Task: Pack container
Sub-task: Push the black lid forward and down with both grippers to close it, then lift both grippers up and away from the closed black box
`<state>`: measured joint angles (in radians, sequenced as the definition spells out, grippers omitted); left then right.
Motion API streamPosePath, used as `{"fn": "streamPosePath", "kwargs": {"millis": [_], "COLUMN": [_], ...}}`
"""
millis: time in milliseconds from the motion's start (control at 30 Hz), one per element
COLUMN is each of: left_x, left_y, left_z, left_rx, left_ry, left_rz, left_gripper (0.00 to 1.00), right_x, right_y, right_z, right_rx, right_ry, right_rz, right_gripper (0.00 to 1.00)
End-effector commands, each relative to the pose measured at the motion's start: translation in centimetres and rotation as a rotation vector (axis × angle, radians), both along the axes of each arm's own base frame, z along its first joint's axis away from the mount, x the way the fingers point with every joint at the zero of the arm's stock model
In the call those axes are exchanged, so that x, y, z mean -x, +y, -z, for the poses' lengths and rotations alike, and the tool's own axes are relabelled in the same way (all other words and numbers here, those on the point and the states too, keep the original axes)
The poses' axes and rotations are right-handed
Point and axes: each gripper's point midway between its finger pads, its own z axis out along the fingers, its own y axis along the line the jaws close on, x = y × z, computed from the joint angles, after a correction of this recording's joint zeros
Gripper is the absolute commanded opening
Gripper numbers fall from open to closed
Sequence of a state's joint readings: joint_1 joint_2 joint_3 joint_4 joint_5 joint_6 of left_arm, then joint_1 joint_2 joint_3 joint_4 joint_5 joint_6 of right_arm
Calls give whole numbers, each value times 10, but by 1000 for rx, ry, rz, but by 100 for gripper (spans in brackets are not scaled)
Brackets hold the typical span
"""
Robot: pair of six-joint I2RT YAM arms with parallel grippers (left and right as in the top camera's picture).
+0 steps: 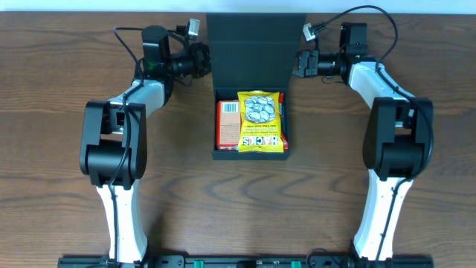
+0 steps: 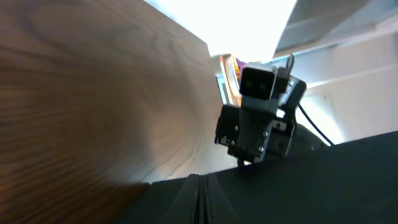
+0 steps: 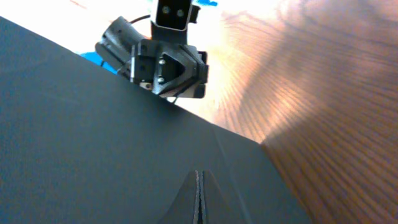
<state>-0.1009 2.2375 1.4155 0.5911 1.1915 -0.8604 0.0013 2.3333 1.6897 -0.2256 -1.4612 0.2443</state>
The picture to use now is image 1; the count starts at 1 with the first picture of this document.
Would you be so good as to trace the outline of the black gift box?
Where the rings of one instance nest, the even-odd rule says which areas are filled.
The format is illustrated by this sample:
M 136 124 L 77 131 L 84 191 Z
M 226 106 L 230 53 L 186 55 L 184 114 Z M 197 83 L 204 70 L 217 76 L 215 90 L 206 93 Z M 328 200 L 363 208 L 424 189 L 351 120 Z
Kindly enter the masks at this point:
M 289 84 L 305 13 L 208 13 L 214 103 L 238 92 L 284 93 L 284 133 L 290 139 Z

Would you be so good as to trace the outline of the yellow candy bag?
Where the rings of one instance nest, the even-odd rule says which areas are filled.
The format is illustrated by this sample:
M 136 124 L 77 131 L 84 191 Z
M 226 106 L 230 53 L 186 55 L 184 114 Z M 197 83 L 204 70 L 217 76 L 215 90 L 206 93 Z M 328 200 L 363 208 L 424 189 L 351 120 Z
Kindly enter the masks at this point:
M 283 153 L 279 92 L 238 92 L 241 127 L 240 153 Z

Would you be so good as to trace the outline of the red candy bag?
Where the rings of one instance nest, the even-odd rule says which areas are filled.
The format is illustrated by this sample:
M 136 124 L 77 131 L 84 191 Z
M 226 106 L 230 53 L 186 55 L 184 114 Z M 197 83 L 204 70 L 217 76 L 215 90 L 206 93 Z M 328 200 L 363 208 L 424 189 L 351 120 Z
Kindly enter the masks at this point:
M 288 143 L 288 140 L 287 140 L 287 137 L 284 133 L 284 123 L 285 123 L 285 120 L 283 118 L 284 116 L 284 93 L 280 93 L 279 94 L 279 100 L 278 100 L 278 103 L 279 103 L 279 110 L 280 110 L 280 123 L 281 123 L 281 139 L 283 141 L 283 151 L 289 151 L 289 143 Z

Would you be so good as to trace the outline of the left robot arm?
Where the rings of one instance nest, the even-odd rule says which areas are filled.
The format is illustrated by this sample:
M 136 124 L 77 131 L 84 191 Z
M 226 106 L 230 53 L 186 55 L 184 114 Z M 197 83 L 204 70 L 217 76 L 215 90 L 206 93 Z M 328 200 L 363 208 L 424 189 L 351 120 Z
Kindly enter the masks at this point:
M 147 118 L 170 99 L 175 82 L 211 71 L 209 47 L 198 41 L 200 21 L 168 30 L 139 28 L 142 57 L 131 56 L 130 87 L 85 107 L 80 169 L 95 186 L 106 212 L 108 255 L 99 267 L 152 267 L 140 210 L 139 187 L 147 167 Z

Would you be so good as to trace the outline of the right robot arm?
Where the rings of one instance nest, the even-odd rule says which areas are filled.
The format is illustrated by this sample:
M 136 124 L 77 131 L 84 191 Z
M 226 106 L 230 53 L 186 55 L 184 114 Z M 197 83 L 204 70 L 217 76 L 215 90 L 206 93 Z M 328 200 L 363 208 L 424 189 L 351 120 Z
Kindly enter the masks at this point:
M 393 254 L 393 236 L 405 196 L 427 168 L 434 146 L 433 104 L 402 89 L 380 59 L 368 54 L 367 25 L 344 22 L 338 51 L 324 53 L 318 34 L 324 23 L 303 27 L 315 48 L 299 51 L 295 76 L 339 76 L 370 108 L 362 145 L 369 173 L 361 224 L 345 255 L 311 251 L 310 267 L 432 267 L 427 256 Z

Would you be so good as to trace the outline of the red orange barcode box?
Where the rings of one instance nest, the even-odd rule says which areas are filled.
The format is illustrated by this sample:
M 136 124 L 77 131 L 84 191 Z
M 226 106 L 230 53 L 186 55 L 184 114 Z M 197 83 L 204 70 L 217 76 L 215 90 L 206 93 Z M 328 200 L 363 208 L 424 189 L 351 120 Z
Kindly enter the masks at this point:
M 216 106 L 216 149 L 237 150 L 241 129 L 238 100 L 221 100 Z

